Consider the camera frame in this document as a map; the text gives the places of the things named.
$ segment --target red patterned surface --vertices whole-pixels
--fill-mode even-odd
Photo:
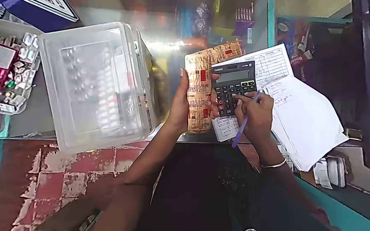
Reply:
[[[68,202],[106,194],[147,144],[64,154],[54,141],[7,140],[0,170],[0,230],[32,231]]]

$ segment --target papers stack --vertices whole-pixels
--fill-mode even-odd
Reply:
[[[294,76],[276,80],[264,91],[274,99],[272,132],[299,170],[309,171],[348,140],[329,100]]]

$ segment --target black calculator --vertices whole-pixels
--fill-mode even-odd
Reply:
[[[232,98],[232,94],[244,95],[257,90],[254,61],[212,67],[212,73],[220,75],[217,81],[212,81],[212,87],[218,95],[220,117],[235,114],[237,101]]]

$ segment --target hand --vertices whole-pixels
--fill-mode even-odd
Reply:
[[[258,102],[255,102],[252,99],[255,95],[256,92],[248,92],[245,96],[232,94],[234,99],[238,99],[235,115],[239,125],[242,124],[245,115],[248,115],[244,134],[252,144],[269,139],[272,125],[273,98],[260,93]]]
[[[219,79],[219,75],[212,74],[212,80],[216,81],[217,79]],[[181,69],[181,80],[179,81],[175,96],[173,97],[172,106],[169,110],[169,117],[166,121],[166,124],[169,124],[169,126],[179,134],[188,130],[188,85],[188,74],[185,70]],[[212,119],[219,117],[218,99],[213,89],[211,89],[211,101],[208,102],[208,105],[211,111],[210,117]]]

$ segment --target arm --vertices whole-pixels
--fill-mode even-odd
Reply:
[[[260,94],[259,103],[252,97],[256,92],[241,95],[232,95],[238,99],[235,114],[238,122],[241,123],[244,116],[248,115],[247,127],[244,129],[245,136],[254,145],[260,157],[260,163],[264,166],[282,163],[284,157],[280,153],[276,142],[270,136],[272,124],[273,99],[269,95]],[[299,202],[306,211],[315,212],[318,208],[312,203],[301,190],[288,164],[277,168],[264,168],[264,173],[272,176],[285,190]]]
[[[178,137],[188,129],[188,84],[188,75],[181,69],[181,80],[167,121],[129,170],[116,178],[111,192],[113,200],[95,226],[95,231],[128,231],[136,228],[141,213],[150,204],[152,187],[165,160]],[[216,94],[211,99],[210,108],[211,117],[218,117]]]

